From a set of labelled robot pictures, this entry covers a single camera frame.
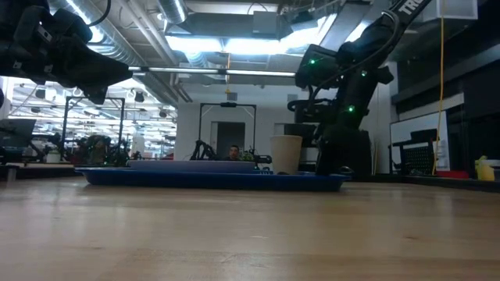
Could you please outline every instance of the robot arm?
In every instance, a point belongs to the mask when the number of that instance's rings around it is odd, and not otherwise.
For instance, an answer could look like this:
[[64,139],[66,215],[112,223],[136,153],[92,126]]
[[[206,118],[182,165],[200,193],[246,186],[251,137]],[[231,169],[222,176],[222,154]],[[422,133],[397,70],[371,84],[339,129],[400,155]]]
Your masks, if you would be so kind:
[[[368,104],[377,85],[394,79],[389,69],[380,65],[408,25],[431,1],[396,2],[358,40],[345,42],[338,52],[309,46],[295,76],[298,87],[309,89],[309,100],[292,101],[288,108],[295,111],[297,123],[320,123],[314,136],[320,149],[316,174],[333,173],[343,166],[342,159],[346,157],[341,154],[348,153],[343,145],[356,134],[368,114]],[[329,88],[338,88],[334,100],[316,99],[321,89]]]

